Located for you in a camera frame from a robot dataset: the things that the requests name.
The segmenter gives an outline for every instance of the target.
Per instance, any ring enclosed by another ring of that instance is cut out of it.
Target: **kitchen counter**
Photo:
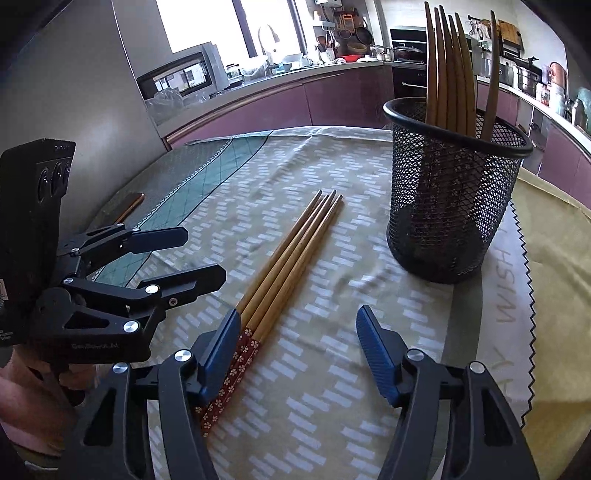
[[[348,70],[370,68],[378,66],[404,66],[408,68],[419,68],[425,69],[425,65],[414,65],[405,62],[384,62],[384,61],[366,61],[366,62],[355,62],[345,63],[342,65],[324,65],[316,67],[306,67],[303,69],[294,70],[292,72],[281,73],[273,77],[267,77],[261,80],[257,80],[241,87],[231,89],[227,92],[223,92],[220,95],[203,103],[196,103],[194,105],[187,106],[177,116],[166,120],[162,124],[157,126],[158,133],[161,138],[167,138],[172,133],[178,131],[185,125],[204,117],[205,115],[222,109],[223,107],[238,103],[243,99],[257,95],[265,90],[277,90],[279,91],[282,87],[294,87],[298,82],[303,82],[312,77],[327,75],[327,74],[338,74],[346,72]]]
[[[489,79],[486,77],[477,77],[478,82],[480,83],[489,83]],[[533,106],[536,110],[539,110],[543,113],[546,117],[548,117],[552,122],[560,127],[560,129],[570,136],[579,146],[581,150],[583,150],[589,157],[591,157],[591,138],[588,137],[585,133],[581,130],[576,128],[572,125],[566,118],[560,116],[556,112],[552,111],[550,108],[545,106],[543,103],[539,102],[533,97],[530,97],[528,94],[522,92],[519,89],[510,87],[508,85],[500,84],[499,88],[504,90],[512,95],[519,97],[521,100],[529,103]]]

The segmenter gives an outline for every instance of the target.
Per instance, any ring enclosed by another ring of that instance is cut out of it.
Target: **wooden utensil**
[[[464,72],[464,83],[466,86],[466,135],[468,137],[476,136],[476,92],[474,83],[474,74],[472,69],[472,59],[470,50],[464,33],[464,27],[460,15],[456,13],[457,33],[460,37],[460,47],[462,49],[462,63]]]
[[[331,224],[335,214],[338,212],[340,205],[342,204],[342,200],[343,196],[339,195],[336,201],[331,205],[328,214],[322,220],[322,223],[318,227],[318,230],[314,232],[314,235],[312,236],[309,243],[306,245],[306,248],[302,252],[295,266],[290,270],[288,277],[285,279],[285,283],[281,286],[281,289],[277,293],[277,296],[265,312],[265,316],[262,318],[260,325],[255,330],[255,333],[252,336],[255,340],[258,340],[259,342],[264,342],[267,336],[269,335],[269,332],[273,328],[274,323],[281,315],[283,308],[285,308],[285,305],[287,304],[291,296],[291,293],[293,292],[301,276],[306,270],[306,266],[310,262],[310,258],[322,242],[324,233]]]
[[[312,199],[312,201],[308,204],[308,206],[306,207],[304,212],[301,214],[301,216],[296,220],[296,222],[295,222],[294,226],[291,228],[291,230],[287,233],[287,235],[285,237],[283,237],[283,240],[281,240],[281,242],[279,243],[279,246],[277,246],[277,248],[275,249],[275,251],[271,255],[271,258],[269,258],[269,260],[267,260],[267,263],[265,263],[263,268],[256,275],[255,279],[248,286],[248,288],[246,289],[246,293],[242,296],[241,300],[238,302],[238,305],[236,307],[236,310],[238,310],[238,312],[241,315],[244,312],[244,309],[246,308],[248,303],[252,300],[256,291],[261,286],[261,283],[263,282],[263,280],[265,280],[266,276],[271,271],[273,266],[277,263],[279,258],[281,258],[281,255],[283,254],[285,249],[289,246],[289,244],[294,239],[294,237],[298,234],[298,232],[301,231],[303,225],[306,223],[306,221],[308,220],[308,218],[310,217],[310,215],[312,214],[312,212],[314,211],[316,206],[319,204],[321,195],[322,195],[322,190],[319,190],[318,193],[316,193],[316,195]]]
[[[456,27],[453,17],[449,15],[449,30],[452,36],[453,44],[453,63],[456,71],[457,86],[457,128],[456,132],[460,135],[466,135],[466,77],[464,76],[464,62],[462,61],[462,51],[460,49],[460,40],[457,37]]]
[[[441,19],[437,8],[435,9],[435,37],[437,39],[437,126],[447,128],[447,67]]]
[[[285,263],[283,263],[280,266],[280,270],[279,268],[274,269],[279,270],[279,272],[277,272],[277,276],[272,278],[271,273],[274,273],[274,270],[271,270],[269,277],[263,281],[261,287],[259,288],[259,291],[257,291],[255,297],[253,297],[252,301],[248,304],[248,307],[246,309],[249,311],[254,310],[250,320],[248,321],[248,324],[246,325],[246,328],[248,328],[249,330],[255,331],[258,327],[259,322],[266,314],[271,303],[274,301],[275,297],[277,296],[277,293],[284,284],[285,279],[290,274],[290,271],[293,270],[294,265],[301,256],[306,245],[310,242],[310,239],[318,230],[319,225],[325,219],[326,214],[330,209],[330,205],[333,199],[335,198],[335,195],[336,190],[334,190],[330,195],[328,195],[328,197],[324,201],[321,202],[319,208],[315,210],[314,217],[310,218],[310,222],[306,231],[303,233],[302,236],[297,235],[292,241],[292,244],[295,244],[295,248],[290,251],[289,258],[287,258]],[[287,252],[289,250],[290,249],[287,249],[284,252],[284,255],[287,255]]]
[[[496,106],[499,101],[499,33],[496,29],[495,13],[491,10],[491,34],[492,34],[492,61],[491,61],[491,82],[488,89],[488,100],[480,139],[491,141],[492,131],[495,128]]]
[[[435,31],[429,2],[425,2],[427,15],[427,115],[425,122],[428,125],[437,124],[437,47],[435,44]]]
[[[447,129],[457,130],[457,80],[456,66],[453,61],[452,37],[447,26],[445,10],[439,5],[441,13],[441,26],[443,27],[443,41],[445,45],[445,61],[447,69]]]

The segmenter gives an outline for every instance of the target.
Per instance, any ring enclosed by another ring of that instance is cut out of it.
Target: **wall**
[[[170,61],[173,51],[156,0],[113,0],[113,7],[136,78]]]
[[[423,0],[375,1],[381,3],[388,28],[395,25],[426,27]],[[498,20],[512,23],[521,31],[525,48],[522,57],[536,56],[540,59],[537,62],[540,67],[557,61],[566,68],[564,44],[521,0],[446,0],[441,4],[448,15],[457,12],[464,22],[467,22],[468,15],[490,18],[491,10],[494,10]],[[431,2],[432,8],[436,5],[437,2]]]
[[[85,228],[165,153],[129,67],[111,0],[73,0],[0,84],[0,152],[48,137],[76,142],[60,234]]]

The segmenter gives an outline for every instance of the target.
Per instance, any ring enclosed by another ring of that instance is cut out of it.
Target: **yellow cloth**
[[[554,480],[591,426],[591,211],[523,168],[512,198],[536,312],[535,397],[524,433],[541,480]]]

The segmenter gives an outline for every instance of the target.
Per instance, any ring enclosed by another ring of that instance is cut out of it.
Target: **zigzag edge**
[[[534,348],[534,342],[537,340],[537,338],[535,337],[535,333],[534,330],[536,328],[536,324],[534,321],[534,316],[535,316],[535,310],[534,310],[534,303],[535,303],[535,299],[534,299],[534,289],[531,287],[531,270],[530,270],[530,266],[529,263],[530,261],[527,258],[527,249],[525,247],[525,240],[523,237],[523,232],[521,230],[521,224],[519,223],[519,217],[517,215],[517,211],[515,209],[515,204],[513,203],[513,200],[510,200],[509,204],[511,205],[511,210],[513,212],[513,218],[515,219],[515,224],[517,226],[517,232],[519,233],[519,239],[521,240],[521,248],[523,249],[523,258],[525,259],[525,268],[526,268],[526,272],[525,274],[527,275],[528,278],[528,286],[530,287],[530,298],[531,298],[531,303],[530,303],[530,308],[531,308],[531,316],[530,316],[530,321],[531,321],[531,329],[530,329],[530,334],[532,336],[532,340],[530,342],[530,348],[531,348],[531,355],[530,355],[530,364],[531,364],[531,368],[530,371],[528,372],[531,378],[531,382],[530,384],[527,386],[527,388],[530,391],[530,397],[527,400],[527,404],[528,404],[528,409],[527,411],[521,416],[521,428],[523,428],[525,426],[525,416],[531,412],[532,406],[531,406],[531,401],[533,400],[535,393],[534,390],[532,389],[532,386],[535,383],[535,378],[533,376],[533,371],[535,368],[535,363],[534,363],[534,355],[535,355],[535,348]]]

